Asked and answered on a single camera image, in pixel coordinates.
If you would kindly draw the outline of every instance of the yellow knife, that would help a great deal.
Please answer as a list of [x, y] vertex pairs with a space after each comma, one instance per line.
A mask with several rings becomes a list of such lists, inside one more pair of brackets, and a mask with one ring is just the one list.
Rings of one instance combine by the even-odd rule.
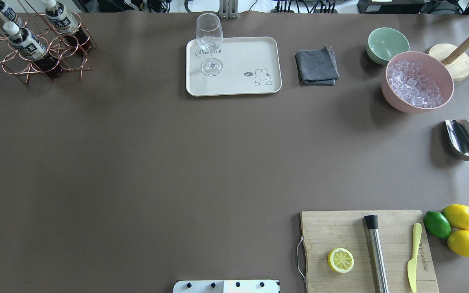
[[419, 223], [414, 224], [414, 231], [412, 234], [412, 258], [406, 265], [408, 268], [408, 282], [413, 293], [417, 292], [417, 284], [415, 283], [415, 272], [417, 269], [417, 253], [419, 252], [419, 243], [421, 242], [421, 233], [423, 227]]

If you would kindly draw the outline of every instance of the glass base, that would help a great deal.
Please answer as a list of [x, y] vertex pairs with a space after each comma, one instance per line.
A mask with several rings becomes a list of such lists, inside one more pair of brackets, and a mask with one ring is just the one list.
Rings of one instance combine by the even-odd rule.
[[209, 76], [219, 75], [224, 68], [222, 61], [216, 58], [209, 58], [202, 63], [202, 71]]

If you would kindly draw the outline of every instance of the white metal plate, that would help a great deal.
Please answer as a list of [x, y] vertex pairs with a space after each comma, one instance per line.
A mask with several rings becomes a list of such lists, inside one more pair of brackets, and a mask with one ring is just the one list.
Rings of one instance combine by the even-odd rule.
[[272, 37], [227, 37], [213, 57], [224, 64], [217, 76], [202, 72], [209, 55], [193, 39], [186, 46], [186, 89], [194, 96], [275, 93], [281, 89], [278, 46]]
[[186, 280], [178, 281], [173, 286], [173, 293], [279, 293], [278, 282], [277, 280]]

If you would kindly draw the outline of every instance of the bottle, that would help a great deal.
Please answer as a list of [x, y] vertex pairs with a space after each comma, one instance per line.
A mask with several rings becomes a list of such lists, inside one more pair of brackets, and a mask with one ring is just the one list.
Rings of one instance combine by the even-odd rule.
[[0, 28], [3, 28], [3, 25], [6, 22], [13, 22], [20, 28], [24, 28], [23, 20], [15, 14], [12, 7], [8, 6], [5, 2], [0, 0]]
[[[88, 52], [92, 48], [92, 43], [86, 33], [79, 28], [79, 23], [73, 16], [72, 12], [63, 4], [55, 0], [43, 0], [46, 7], [45, 14], [56, 30], [65, 35], [73, 35], [73, 37], [65, 37], [65, 40], [70, 46], [76, 47], [77, 43]], [[77, 50], [77, 53], [83, 55], [82, 50]]]
[[63, 67], [57, 58], [54, 58], [46, 47], [35, 37], [28, 28], [19, 28], [13, 22], [6, 22], [3, 29], [8, 33], [8, 42], [20, 55], [32, 61], [34, 65], [43, 71], [52, 80], [61, 74]]

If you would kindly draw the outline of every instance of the black muddler tip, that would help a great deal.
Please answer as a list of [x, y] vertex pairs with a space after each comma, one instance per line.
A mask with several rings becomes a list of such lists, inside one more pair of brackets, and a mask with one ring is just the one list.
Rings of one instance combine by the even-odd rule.
[[365, 216], [366, 228], [368, 230], [377, 229], [377, 215], [368, 215]]

